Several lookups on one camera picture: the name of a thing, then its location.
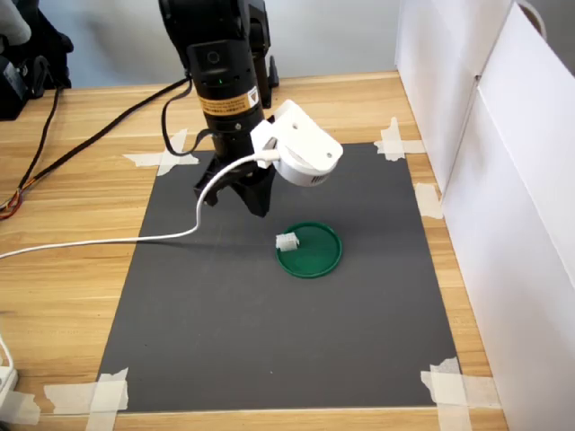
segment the white panel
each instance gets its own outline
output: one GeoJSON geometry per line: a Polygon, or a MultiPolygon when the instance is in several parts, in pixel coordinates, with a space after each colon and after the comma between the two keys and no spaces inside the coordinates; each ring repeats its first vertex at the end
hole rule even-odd
{"type": "Polygon", "coordinates": [[[575,290],[481,95],[443,206],[510,429],[571,431],[575,290]]]}
{"type": "Polygon", "coordinates": [[[433,171],[445,190],[475,77],[510,0],[403,0],[397,65],[433,171]]]}
{"type": "Polygon", "coordinates": [[[480,88],[572,282],[575,78],[516,5],[480,88]]]}

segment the power cord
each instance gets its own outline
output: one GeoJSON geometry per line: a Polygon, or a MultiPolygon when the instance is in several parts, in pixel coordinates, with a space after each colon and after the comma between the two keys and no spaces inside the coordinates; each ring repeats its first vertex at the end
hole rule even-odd
{"type": "Polygon", "coordinates": [[[171,91],[175,90],[176,88],[184,85],[189,80],[190,80],[190,78],[188,76],[186,76],[185,78],[181,79],[180,81],[178,81],[174,84],[168,85],[167,87],[163,88],[159,92],[155,92],[154,94],[152,94],[148,98],[144,99],[140,103],[137,103],[136,105],[132,106],[131,108],[125,110],[124,112],[119,114],[118,117],[116,117],[106,127],[104,127],[102,130],[100,130],[98,133],[96,133],[94,136],[86,139],[85,141],[83,141],[82,144],[80,144],[80,145],[76,146],[75,148],[73,148],[72,150],[68,151],[62,157],[60,157],[55,162],[53,162],[50,166],[43,169],[42,171],[40,171],[39,173],[34,175],[31,179],[29,179],[36,163],[38,162],[38,160],[40,158],[42,150],[44,148],[44,144],[45,144],[46,138],[48,136],[50,122],[52,121],[52,118],[54,117],[54,113],[56,112],[56,107],[58,106],[58,99],[60,97],[60,94],[62,93],[62,89],[57,88],[56,92],[54,94],[54,104],[52,105],[52,110],[50,111],[48,119],[46,120],[46,124],[44,125],[44,129],[42,131],[42,138],[40,139],[40,144],[38,146],[38,150],[37,150],[36,154],[34,155],[34,158],[32,159],[32,163],[31,163],[30,167],[28,168],[28,170],[26,171],[26,173],[22,177],[22,180],[20,181],[20,184],[16,188],[16,191],[14,192],[14,194],[9,199],[7,199],[3,204],[0,205],[0,220],[6,220],[6,219],[12,217],[18,211],[18,209],[20,208],[20,206],[22,205],[22,202],[23,202],[24,192],[27,191],[30,187],[32,187],[39,180],[42,180],[49,173],[53,172],[55,169],[62,166],[62,164],[64,164],[68,160],[70,160],[76,154],[80,153],[81,151],[85,150],[87,147],[92,145],[94,142],[96,142],[99,139],[101,139],[102,137],[106,136],[108,133],[110,133],[110,131],[113,128],[115,128],[119,123],[121,123],[124,119],[129,117],[135,111],[146,106],[151,101],[154,101],[154,100],[158,99],[159,97],[162,97],[163,95],[167,94],[168,92],[171,92],[171,91]]]}
{"type": "Polygon", "coordinates": [[[214,184],[221,180],[221,178],[226,175],[228,172],[234,170],[238,166],[249,163],[255,162],[258,160],[264,160],[267,162],[274,162],[279,160],[279,153],[278,150],[264,150],[258,152],[256,154],[250,154],[241,159],[236,160],[228,164],[224,169],[218,172],[214,177],[209,181],[206,187],[202,190],[201,194],[198,198],[198,204],[196,205],[196,225],[187,231],[183,231],[180,233],[169,233],[166,235],[154,235],[154,236],[143,236],[143,237],[134,237],[134,238],[115,238],[109,240],[94,240],[94,241],[79,241],[79,242],[63,242],[61,244],[48,244],[48,245],[40,245],[37,247],[29,247],[26,249],[21,249],[18,251],[10,251],[5,254],[0,255],[0,259],[10,258],[12,256],[17,256],[19,254],[28,253],[31,251],[40,251],[40,250],[49,250],[49,249],[61,249],[65,247],[77,247],[82,245],[98,245],[98,244],[120,244],[120,243],[133,243],[133,242],[158,242],[158,241],[166,241],[166,240],[173,240],[176,238],[181,238],[183,236],[191,235],[192,233],[196,232],[199,229],[199,225],[201,223],[201,208],[206,198],[206,195],[209,193],[214,184]]]}
{"type": "Polygon", "coordinates": [[[188,88],[186,88],[180,94],[173,96],[169,101],[165,103],[164,107],[162,108],[162,137],[164,138],[165,148],[168,150],[168,153],[170,153],[171,155],[175,155],[176,157],[184,157],[188,154],[192,154],[194,151],[196,151],[196,148],[198,148],[199,143],[202,140],[204,140],[204,138],[216,135],[216,133],[210,130],[209,128],[204,128],[198,133],[198,136],[196,136],[196,142],[190,150],[184,152],[177,152],[173,149],[172,143],[170,142],[170,137],[168,136],[168,127],[166,125],[168,116],[168,107],[170,106],[170,103],[172,103],[173,101],[183,99],[184,97],[186,97],[191,93],[191,89],[193,87],[191,76],[187,75],[186,78],[188,79],[188,88]]]}

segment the white tape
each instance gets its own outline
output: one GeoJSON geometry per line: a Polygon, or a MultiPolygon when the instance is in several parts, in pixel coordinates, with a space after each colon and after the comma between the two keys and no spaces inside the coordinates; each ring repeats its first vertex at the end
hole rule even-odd
{"type": "Polygon", "coordinates": [[[89,413],[86,431],[111,431],[119,410],[128,408],[128,369],[102,374],[97,383],[50,384],[46,397],[54,404],[55,415],[89,413]]]}
{"type": "Polygon", "coordinates": [[[385,154],[385,159],[397,162],[404,159],[405,154],[425,154],[421,141],[403,141],[399,131],[397,118],[393,117],[391,125],[381,131],[381,141],[374,142],[378,154],[385,154]]]}
{"type": "Polygon", "coordinates": [[[0,422],[16,425],[38,425],[40,407],[34,402],[34,395],[9,391],[0,408],[0,422]]]}
{"type": "Polygon", "coordinates": [[[126,376],[128,369],[124,369],[117,374],[102,374],[96,386],[93,395],[92,406],[90,407],[90,417],[86,425],[86,431],[112,431],[116,423],[116,415],[119,406],[123,403],[123,396],[128,392],[125,391],[126,376]]]}
{"type": "Polygon", "coordinates": [[[469,408],[501,408],[493,379],[461,375],[456,358],[431,365],[429,370],[421,372],[421,381],[438,405],[441,431],[471,431],[469,408]]]}
{"type": "MultiPolygon", "coordinates": [[[[186,136],[188,135],[188,129],[184,128],[176,133],[172,139],[170,139],[170,143],[172,144],[172,148],[177,151],[181,152],[183,146],[186,143],[186,136]]],[[[168,152],[168,150],[164,150],[163,153],[149,153],[149,154],[124,154],[124,157],[131,160],[136,164],[136,167],[147,167],[147,166],[159,166],[157,176],[161,177],[165,175],[176,164],[198,164],[199,160],[191,154],[188,154],[184,157],[178,157],[172,155],[168,152]]]]}
{"type": "Polygon", "coordinates": [[[415,185],[415,198],[422,216],[437,219],[443,218],[441,203],[439,202],[438,193],[435,191],[433,184],[422,184],[418,182],[415,185]]]}

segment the wooden tabletop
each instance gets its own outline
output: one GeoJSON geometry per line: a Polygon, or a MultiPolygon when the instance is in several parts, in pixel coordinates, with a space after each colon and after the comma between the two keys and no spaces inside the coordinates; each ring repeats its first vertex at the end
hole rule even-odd
{"type": "MultiPolygon", "coordinates": [[[[39,167],[99,131],[161,86],[64,91],[39,167]]],[[[403,139],[420,139],[397,73],[285,79],[274,106],[296,101],[342,143],[374,142],[397,117],[403,139]]],[[[53,92],[30,101],[17,121],[0,123],[0,197],[7,198],[36,151],[53,92]]],[[[137,236],[156,168],[136,168],[123,154],[162,152],[160,109],[167,97],[135,113],[27,196],[0,224],[0,253],[37,244],[137,236]]],[[[205,127],[195,94],[172,104],[169,130],[205,127]]],[[[206,140],[200,149],[209,149],[206,140]]],[[[407,155],[413,182],[436,184],[425,154],[407,155]]],[[[444,220],[423,218],[449,324],[464,374],[491,376],[444,220]]],[[[53,416],[45,384],[91,383],[116,312],[134,245],[40,251],[0,261],[0,330],[21,380],[42,408],[30,429],[83,430],[86,417],[53,416]]],[[[507,429],[500,410],[472,409],[473,429],[507,429]]],[[[436,430],[434,408],[119,413],[117,430],[436,430]]]]}

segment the green plate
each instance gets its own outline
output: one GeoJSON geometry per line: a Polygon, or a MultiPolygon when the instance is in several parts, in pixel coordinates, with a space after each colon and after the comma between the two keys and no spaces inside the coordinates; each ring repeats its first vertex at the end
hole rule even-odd
{"type": "Polygon", "coordinates": [[[323,223],[305,222],[288,228],[295,233],[297,250],[276,249],[279,265],[288,274],[300,278],[317,278],[332,272],[341,259],[341,240],[333,229],[323,223]]]}

